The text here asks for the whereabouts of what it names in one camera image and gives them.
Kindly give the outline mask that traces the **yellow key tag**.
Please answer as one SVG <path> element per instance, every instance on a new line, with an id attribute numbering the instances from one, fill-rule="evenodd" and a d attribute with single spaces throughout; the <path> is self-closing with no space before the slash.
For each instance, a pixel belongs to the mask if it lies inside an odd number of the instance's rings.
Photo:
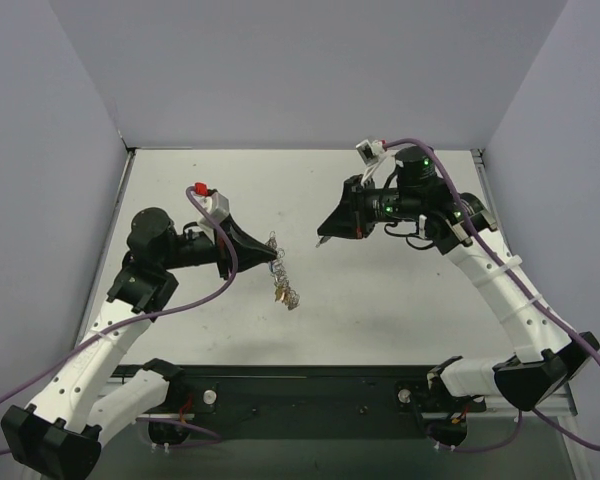
<path id="1" fill-rule="evenodd" d="M 285 302 L 289 297 L 289 288 L 286 287 L 277 287 L 275 290 L 275 301 L 276 302 Z"/>

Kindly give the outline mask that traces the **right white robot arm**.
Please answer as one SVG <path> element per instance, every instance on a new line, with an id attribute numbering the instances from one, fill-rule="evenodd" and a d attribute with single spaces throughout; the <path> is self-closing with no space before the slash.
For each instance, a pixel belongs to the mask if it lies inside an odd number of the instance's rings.
<path id="1" fill-rule="evenodd" d="M 504 360 L 446 360 L 428 372 L 430 391 L 449 398 L 499 395 L 528 412 L 571 380 L 598 349 L 597 339 L 583 332 L 573 340 L 547 308 L 536 306 L 542 296 L 483 203 L 451 186 L 430 148 L 413 145 L 391 154 L 383 142 L 364 140 L 356 149 L 365 170 L 344 181 L 337 207 L 317 230 L 320 240 L 361 240 L 379 223 L 413 224 L 416 237 L 466 276 L 513 348 Z"/>

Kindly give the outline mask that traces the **black key tag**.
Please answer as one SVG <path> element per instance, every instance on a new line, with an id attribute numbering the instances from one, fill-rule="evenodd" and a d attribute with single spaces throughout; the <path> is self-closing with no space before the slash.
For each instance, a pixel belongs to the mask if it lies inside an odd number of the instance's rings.
<path id="1" fill-rule="evenodd" d="M 317 244 L 315 245 L 316 248 L 320 248 L 322 245 L 326 244 L 328 241 L 330 240 L 329 236 L 323 236 L 321 237 Z"/>

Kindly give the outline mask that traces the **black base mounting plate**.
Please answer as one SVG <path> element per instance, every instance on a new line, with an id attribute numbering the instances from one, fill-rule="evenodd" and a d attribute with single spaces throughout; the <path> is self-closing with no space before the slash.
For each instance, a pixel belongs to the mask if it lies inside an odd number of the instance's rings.
<path id="1" fill-rule="evenodd" d="M 420 438 L 425 420 L 483 413 L 484 401 L 432 393 L 426 365 L 184 366 L 151 413 L 178 418 L 225 440 Z"/>

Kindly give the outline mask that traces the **metal disc keyring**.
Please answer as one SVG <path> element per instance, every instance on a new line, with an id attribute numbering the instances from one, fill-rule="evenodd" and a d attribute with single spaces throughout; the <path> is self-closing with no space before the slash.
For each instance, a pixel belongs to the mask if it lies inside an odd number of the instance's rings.
<path id="1" fill-rule="evenodd" d="M 289 288 L 289 297 L 285 302 L 277 302 L 284 305 L 288 311 L 295 310 L 300 304 L 299 294 L 292 288 L 288 277 L 287 270 L 284 265 L 285 251 L 278 244 L 277 236 L 274 231 L 271 231 L 266 245 L 271 247 L 275 253 L 276 258 L 273 262 L 268 263 L 269 273 L 273 280 L 274 285 L 274 301 L 275 301 L 275 290 L 277 287 Z"/>

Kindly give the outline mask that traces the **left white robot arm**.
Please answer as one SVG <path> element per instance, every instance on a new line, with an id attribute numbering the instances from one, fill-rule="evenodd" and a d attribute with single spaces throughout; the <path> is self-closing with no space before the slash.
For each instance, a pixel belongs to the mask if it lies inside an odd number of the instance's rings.
<path id="1" fill-rule="evenodd" d="M 85 479 L 104 446 L 138 416 L 184 402 L 181 368 L 153 359 L 116 391 L 105 386 L 135 341 L 163 313 L 178 281 L 173 270 L 216 264 L 223 279 L 274 261 L 276 251 L 226 213 L 205 214 L 197 231 L 176 231 L 157 207 L 135 215 L 128 252 L 99 315 L 51 382 L 26 407 L 10 407 L 1 428 L 14 459 L 51 479 Z"/>

